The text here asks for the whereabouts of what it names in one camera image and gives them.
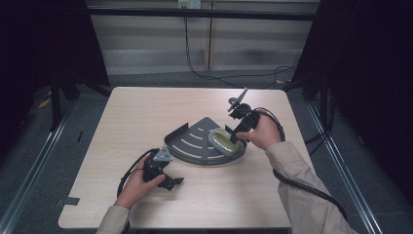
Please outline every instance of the black curtain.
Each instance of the black curtain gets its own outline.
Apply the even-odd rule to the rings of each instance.
[[[61,84],[109,85],[91,17],[50,8],[86,8],[84,0],[1,1],[0,3],[0,154],[39,87],[52,84],[52,74],[65,74]]]
[[[412,13],[409,0],[321,0],[293,81],[304,79],[304,96],[313,98],[324,79],[413,204]]]

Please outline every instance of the wooden table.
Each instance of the wooden table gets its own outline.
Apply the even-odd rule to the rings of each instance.
[[[116,88],[64,206],[62,228],[98,228],[116,200],[120,178],[139,155],[162,147],[164,137],[185,123],[204,117],[234,129],[229,98],[238,89]],[[243,102],[270,109],[312,166],[294,114],[283,91],[249,90]],[[286,228],[290,223],[277,191],[279,182],[264,152],[249,143],[245,155],[227,165],[205,167],[174,158],[165,172],[184,177],[172,191],[156,188],[131,209],[131,227],[150,228]]]

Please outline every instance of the sleeve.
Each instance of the sleeve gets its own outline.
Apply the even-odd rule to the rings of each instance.
[[[329,194],[291,141],[276,143],[265,153],[271,166],[281,175]],[[330,202],[283,182],[280,182],[279,193],[292,233],[356,233]]]
[[[102,222],[97,229],[96,234],[119,234],[125,229],[128,224],[130,210],[119,207],[112,206],[110,207]]]

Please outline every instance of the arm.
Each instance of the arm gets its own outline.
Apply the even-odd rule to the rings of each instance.
[[[272,167],[281,175],[329,194],[292,142],[281,142],[276,125],[267,116],[261,115],[254,132],[238,133],[237,137],[264,149]],[[283,182],[279,193],[293,233],[355,233],[330,202]]]
[[[121,233],[128,224],[128,217],[131,207],[149,192],[160,184],[165,175],[158,175],[149,182],[143,181],[143,165],[148,156],[145,156],[136,166],[134,173],[131,174],[122,193],[119,195],[115,204],[108,209],[96,234],[117,234]]]

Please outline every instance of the wall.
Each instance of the wall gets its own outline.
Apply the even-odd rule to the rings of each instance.
[[[177,8],[177,1],[88,0],[90,6]],[[202,1],[202,9],[315,13],[318,0]],[[183,18],[92,16],[109,75],[187,71]],[[273,69],[296,64],[308,21],[188,19],[196,70]]]

